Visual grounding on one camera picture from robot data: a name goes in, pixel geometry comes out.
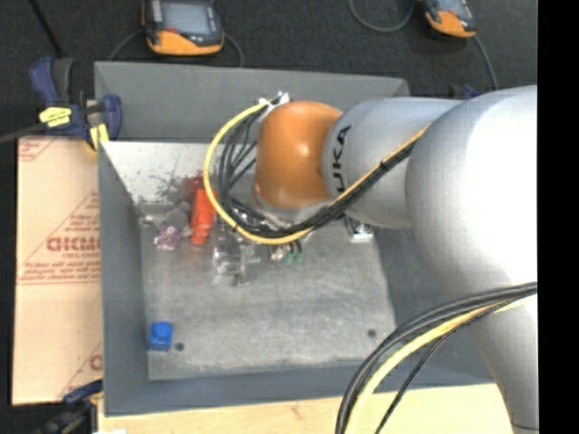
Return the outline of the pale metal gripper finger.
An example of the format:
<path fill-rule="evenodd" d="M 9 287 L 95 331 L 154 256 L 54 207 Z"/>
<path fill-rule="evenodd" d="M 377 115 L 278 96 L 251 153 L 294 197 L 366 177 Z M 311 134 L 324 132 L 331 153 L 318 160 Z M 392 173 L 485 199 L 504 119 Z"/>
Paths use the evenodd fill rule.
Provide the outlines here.
<path fill-rule="evenodd" d="M 212 263 L 216 276 L 225 276 L 233 273 L 233 261 L 227 238 L 216 235 L 212 245 Z"/>
<path fill-rule="evenodd" d="M 248 241 L 240 243 L 234 252 L 233 285 L 235 287 L 244 287 L 253 282 L 256 262 L 255 245 Z"/>

